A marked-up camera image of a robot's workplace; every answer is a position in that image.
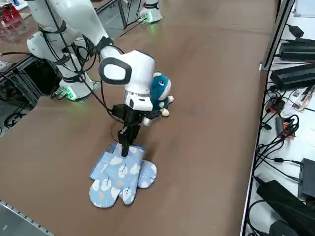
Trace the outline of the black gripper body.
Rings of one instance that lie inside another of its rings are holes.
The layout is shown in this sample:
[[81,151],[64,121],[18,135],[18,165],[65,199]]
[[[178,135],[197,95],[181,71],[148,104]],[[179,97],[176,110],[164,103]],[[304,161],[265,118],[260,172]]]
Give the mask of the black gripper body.
[[113,119],[125,125],[140,125],[147,114],[146,111],[134,110],[126,104],[116,104],[112,107]]

